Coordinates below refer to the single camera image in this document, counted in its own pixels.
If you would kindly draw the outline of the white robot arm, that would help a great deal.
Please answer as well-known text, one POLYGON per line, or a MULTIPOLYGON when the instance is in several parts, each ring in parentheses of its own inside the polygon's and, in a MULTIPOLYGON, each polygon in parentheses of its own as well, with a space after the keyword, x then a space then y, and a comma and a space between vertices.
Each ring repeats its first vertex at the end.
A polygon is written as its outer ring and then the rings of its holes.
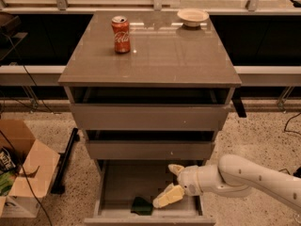
POLYGON ((163 208, 187 196, 212 192, 223 197, 246 197, 256 188, 284 203, 295 212, 301 212, 301 179, 268 169, 239 155, 225 154, 217 165, 189 166, 169 164, 178 184, 171 183, 152 202, 163 208))

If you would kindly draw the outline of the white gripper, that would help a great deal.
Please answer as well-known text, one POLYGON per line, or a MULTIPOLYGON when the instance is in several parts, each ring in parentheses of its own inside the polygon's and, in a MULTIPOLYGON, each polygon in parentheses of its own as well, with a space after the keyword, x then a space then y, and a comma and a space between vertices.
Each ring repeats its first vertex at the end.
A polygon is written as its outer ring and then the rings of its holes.
POLYGON ((178 185, 170 184, 152 202, 155 208, 163 208, 174 202, 180 201, 184 192, 188 196, 199 194, 198 166, 184 167, 177 164, 169 164, 168 169, 177 176, 178 185))

